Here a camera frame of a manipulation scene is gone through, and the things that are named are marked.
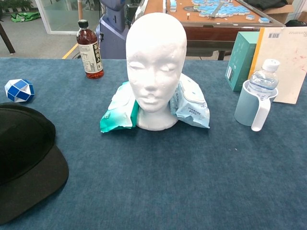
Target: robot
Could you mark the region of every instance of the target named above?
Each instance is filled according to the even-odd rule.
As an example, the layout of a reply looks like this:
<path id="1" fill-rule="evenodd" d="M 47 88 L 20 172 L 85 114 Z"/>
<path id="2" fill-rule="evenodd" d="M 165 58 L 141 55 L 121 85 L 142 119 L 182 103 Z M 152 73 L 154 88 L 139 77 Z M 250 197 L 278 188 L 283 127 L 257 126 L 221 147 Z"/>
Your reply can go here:
<path id="1" fill-rule="evenodd" d="M 126 59 L 125 0 L 100 0 L 106 6 L 106 13 L 96 27 L 96 36 L 101 41 L 102 59 Z"/>

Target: plastic bottle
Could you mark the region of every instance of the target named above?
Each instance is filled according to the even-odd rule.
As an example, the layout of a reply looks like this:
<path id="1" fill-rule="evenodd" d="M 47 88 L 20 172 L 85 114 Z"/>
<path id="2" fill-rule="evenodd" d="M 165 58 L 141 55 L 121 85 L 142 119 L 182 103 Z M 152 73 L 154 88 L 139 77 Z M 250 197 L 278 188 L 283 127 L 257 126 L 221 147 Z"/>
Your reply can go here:
<path id="1" fill-rule="evenodd" d="M 252 74 L 247 90 L 258 95 L 261 100 L 267 99 L 278 85 L 276 71 L 279 65 L 280 62 L 275 59 L 266 59 L 262 69 Z"/>
<path id="2" fill-rule="evenodd" d="M 79 20 L 78 24 L 80 30 L 77 33 L 77 42 L 86 76 L 90 79 L 101 78 L 104 70 L 96 34 L 88 29 L 87 20 Z"/>

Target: black baseball cap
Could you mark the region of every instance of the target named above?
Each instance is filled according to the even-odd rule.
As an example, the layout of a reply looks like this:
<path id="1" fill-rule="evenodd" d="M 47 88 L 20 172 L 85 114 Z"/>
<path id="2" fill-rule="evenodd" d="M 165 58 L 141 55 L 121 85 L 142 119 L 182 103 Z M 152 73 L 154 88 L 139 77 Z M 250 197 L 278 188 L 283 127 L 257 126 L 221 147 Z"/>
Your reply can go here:
<path id="1" fill-rule="evenodd" d="M 55 145 L 54 125 L 40 112 L 0 104 L 0 225 L 62 187 L 68 165 Z"/>

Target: light blue mug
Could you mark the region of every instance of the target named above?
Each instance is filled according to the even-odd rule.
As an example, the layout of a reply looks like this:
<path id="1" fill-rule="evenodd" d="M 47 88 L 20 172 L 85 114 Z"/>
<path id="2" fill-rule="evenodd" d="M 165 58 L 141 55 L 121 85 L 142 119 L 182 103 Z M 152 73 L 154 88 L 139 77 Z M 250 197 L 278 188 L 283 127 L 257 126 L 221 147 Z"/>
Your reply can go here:
<path id="1" fill-rule="evenodd" d="M 269 114 L 271 103 L 278 95 L 278 90 L 274 89 L 271 96 L 266 100 L 260 100 L 255 94 L 247 90 L 249 80 L 243 83 L 241 94 L 235 111 L 237 122 L 251 126 L 253 131 L 260 131 Z"/>

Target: yellow floor line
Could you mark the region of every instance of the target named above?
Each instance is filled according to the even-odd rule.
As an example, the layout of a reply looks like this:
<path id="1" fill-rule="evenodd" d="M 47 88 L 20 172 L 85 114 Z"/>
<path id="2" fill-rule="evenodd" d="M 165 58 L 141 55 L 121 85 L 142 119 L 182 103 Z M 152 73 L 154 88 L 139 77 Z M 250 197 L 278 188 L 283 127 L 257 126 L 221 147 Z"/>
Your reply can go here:
<path id="1" fill-rule="evenodd" d="M 71 54 L 74 50 L 75 50 L 75 48 L 78 46 L 78 43 L 76 43 L 74 46 L 73 46 L 73 48 L 71 48 L 63 57 L 62 57 L 62 59 L 66 59 L 68 56 L 69 56 L 69 54 Z"/>

